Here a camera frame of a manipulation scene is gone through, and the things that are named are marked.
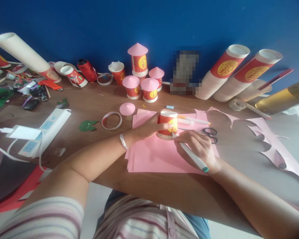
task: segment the marker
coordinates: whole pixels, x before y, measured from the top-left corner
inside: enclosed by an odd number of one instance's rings
[[[189,121],[193,121],[193,122],[196,122],[196,123],[210,125],[210,123],[207,122],[207,121],[203,121],[203,120],[199,120],[199,119],[193,119],[193,118],[185,117],[185,116],[181,116],[181,115],[177,115],[177,118],[184,119],[184,120],[189,120]]]

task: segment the bangle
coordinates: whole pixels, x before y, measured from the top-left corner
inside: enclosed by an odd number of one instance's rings
[[[125,150],[128,150],[129,148],[126,146],[123,134],[120,135],[120,140],[121,140],[121,144],[122,144],[123,148],[125,148]]]

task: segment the power strip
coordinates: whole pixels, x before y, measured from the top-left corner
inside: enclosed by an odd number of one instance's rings
[[[68,110],[55,109],[50,116],[45,120],[45,122],[39,128],[42,132],[35,140],[29,140],[25,146],[18,153],[19,155],[26,156],[28,158],[38,157],[40,141],[42,138],[42,133],[44,134],[42,142],[42,153],[49,146],[51,141],[60,131],[64,123],[70,117],[71,113]]]

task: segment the red yarn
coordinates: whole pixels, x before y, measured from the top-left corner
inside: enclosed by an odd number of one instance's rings
[[[77,66],[82,71],[83,75],[85,76],[85,78],[88,81],[90,81],[90,82],[96,81],[99,74],[96,72],[96,70],[94,69],[94,67],[91,65],[91,63],[88,60],[86,60],[85,64],[83,64],[83,65],[78,64]]]

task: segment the scissors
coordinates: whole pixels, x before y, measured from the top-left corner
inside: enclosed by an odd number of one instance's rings
[[[215,137],[215,135],[218,135],[218,132],[214,128],[210,128],[210,127],[204,128],[200,132],[207,135],[211,139],[212,144],[217,144],[218,143],[218,138]]]

